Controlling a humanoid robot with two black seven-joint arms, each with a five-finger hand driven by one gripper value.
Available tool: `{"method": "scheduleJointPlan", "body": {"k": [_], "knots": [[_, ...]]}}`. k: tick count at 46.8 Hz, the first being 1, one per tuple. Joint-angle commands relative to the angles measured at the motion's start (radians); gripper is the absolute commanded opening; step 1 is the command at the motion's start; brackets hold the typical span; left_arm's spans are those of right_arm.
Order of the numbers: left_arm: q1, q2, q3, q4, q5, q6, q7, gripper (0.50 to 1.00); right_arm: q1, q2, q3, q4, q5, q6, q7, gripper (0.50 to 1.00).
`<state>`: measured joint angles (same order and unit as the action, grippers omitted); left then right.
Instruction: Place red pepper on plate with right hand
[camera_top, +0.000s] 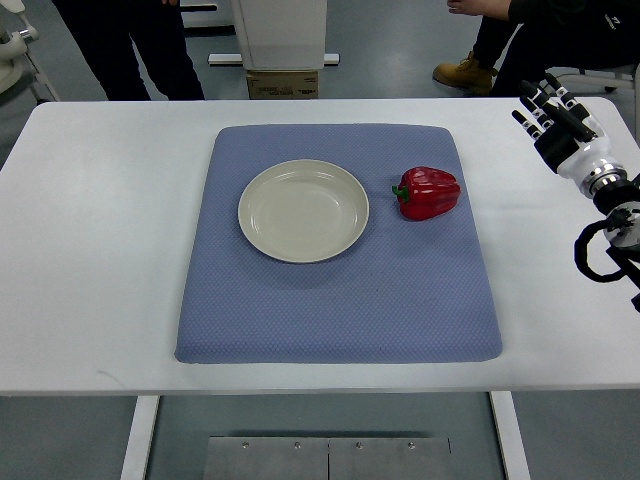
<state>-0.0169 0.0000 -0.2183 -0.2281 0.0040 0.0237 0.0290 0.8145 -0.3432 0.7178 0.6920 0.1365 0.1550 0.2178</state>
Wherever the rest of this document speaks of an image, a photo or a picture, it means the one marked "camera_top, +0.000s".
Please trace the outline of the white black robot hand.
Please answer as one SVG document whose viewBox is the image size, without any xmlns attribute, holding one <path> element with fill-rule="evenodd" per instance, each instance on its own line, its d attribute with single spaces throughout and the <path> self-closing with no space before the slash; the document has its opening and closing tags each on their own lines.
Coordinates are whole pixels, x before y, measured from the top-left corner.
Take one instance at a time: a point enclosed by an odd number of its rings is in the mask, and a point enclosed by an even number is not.
<svg viewBox="0 0 640 480">
<path fill-rule="evenodd" d="M 628 174 L 612 155 L 601 123 L 553 75 L 547 73 L 545 81 L 544 86 L 520 82 L 520 102 L 527 112 L 514 110 L 512 117 L 547 167 L 573 181 L 588 198 L 604 188 L 627 185 Z"/>
</svg>

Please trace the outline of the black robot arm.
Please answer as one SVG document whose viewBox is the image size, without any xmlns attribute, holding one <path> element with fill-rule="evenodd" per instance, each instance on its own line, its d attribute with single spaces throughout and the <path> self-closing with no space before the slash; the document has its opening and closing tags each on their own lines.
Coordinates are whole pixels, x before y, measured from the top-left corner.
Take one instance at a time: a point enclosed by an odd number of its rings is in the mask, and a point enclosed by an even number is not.
<svg viewBox="0 0 640 480">
<path fill-rule="evenodd" d="M 596 207 L 605 215 L 603 234 L 609 242 L 606 254 L 618 267 L 602 275 L 600 283 L 624 277 L 639 288 L 639 186 L 636 182 L 611 182 L 594 197 Z"/>
</svg>

